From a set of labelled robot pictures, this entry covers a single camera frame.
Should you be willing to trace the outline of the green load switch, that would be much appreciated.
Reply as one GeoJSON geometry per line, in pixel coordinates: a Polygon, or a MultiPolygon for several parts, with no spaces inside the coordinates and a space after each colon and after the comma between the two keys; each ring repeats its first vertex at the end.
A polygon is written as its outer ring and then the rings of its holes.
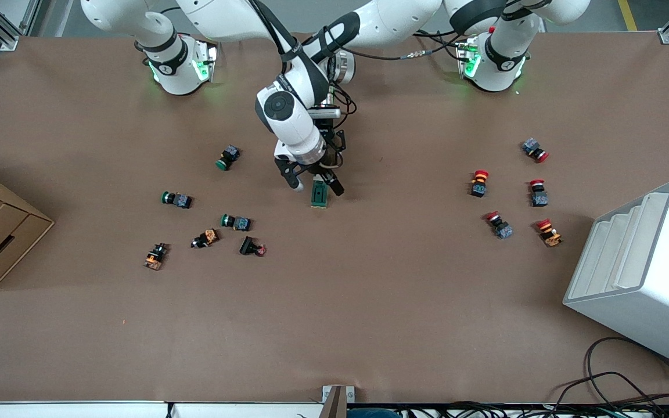
{"type": "Polygon", "coordinates": [[[314,175],[311,191],[310,206],[313,208],[327,208],[329,186],[320,175],[314,175]]]}

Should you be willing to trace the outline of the red emergency stop button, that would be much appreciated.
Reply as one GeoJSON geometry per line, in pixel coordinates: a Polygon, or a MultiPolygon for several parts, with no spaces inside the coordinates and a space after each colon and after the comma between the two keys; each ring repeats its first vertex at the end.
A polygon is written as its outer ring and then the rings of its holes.
{"type": "Polygon", "coordinates": [[[502,218],[498,211],[488,212],[484,220],[491,226],[494,235],[500,240],[505,240],[513,235],[512,226],[502,218]]]}
{"type": "Polygon", "coordinates": [[[546,207],[549,204],[549,196],[546,192],[545,181],[536,178],[529,183],[530,201],[532,207],[546,207]]]}
{"type": "Polygon", "coordinates": [[[544,150],[534,138],[529,138],[522,143],[522,149],[525,154],[532,158],[536,163],[542,163],[549,157],[549,153],[544,150]]]}

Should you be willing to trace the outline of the red stop button orange block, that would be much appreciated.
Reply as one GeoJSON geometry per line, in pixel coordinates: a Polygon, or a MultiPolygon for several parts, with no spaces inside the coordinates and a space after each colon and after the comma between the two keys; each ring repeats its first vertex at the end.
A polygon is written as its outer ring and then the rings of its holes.
{"type": "Polygon", "coordinates": [[[536,224],[539,238],[544,241],[545,246],[548,248],[553,248],[560,243],[563,243],[560,233],[558,233],[550,219],[543,219],[536,224]]]}

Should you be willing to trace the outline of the blue object below table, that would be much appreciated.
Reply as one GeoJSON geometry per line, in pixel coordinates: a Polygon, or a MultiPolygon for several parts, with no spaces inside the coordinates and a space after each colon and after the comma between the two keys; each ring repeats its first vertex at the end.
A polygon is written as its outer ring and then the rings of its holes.
{"type": "Polygon", "coordinates": [[[403,418],[403,416],[385,408],[355,408],[346,412],[346,418],[403,418]]]}

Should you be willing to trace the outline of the white stepped storage rack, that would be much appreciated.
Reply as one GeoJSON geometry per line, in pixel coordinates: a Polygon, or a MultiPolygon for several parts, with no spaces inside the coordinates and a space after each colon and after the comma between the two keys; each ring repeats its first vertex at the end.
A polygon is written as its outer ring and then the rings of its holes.
{"type": "Polygon", "coordinates": [[[669,182],[594,220],[563,304],[669,359],[669,182]]]}

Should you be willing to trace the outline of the black selector switch orange block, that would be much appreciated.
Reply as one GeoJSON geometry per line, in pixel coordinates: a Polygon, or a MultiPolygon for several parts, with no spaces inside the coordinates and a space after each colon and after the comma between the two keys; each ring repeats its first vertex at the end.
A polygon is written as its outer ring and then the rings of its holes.
{"type": "Polygon", "coordinates": [[[168,253],[168,246],[165,243],[154,244],[151,251],[146,255],[143,266],[159,272],[164,265],[164,260],[168,253]]]}
{"type": "Polygon", "coordinates": [[[207,229],[201,235],[198,235],[193,238],[191,241],[191,248],[195,249],[200,249],[200,248],[210,248],[213,243],[217,242],[220,240],[220,236],[218,235],[217,231],[215,229],[207,229]]]}

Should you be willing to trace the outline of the grey metal table bracket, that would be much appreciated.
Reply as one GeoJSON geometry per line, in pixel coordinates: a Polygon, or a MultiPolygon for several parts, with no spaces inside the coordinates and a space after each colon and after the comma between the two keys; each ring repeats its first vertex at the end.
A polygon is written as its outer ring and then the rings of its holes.
{"type": "Polygon", "coordinates": [[[355,386],[323,386],[323,407],[319,418],[347,418],[348,405],[355,402],[355,386]]]}

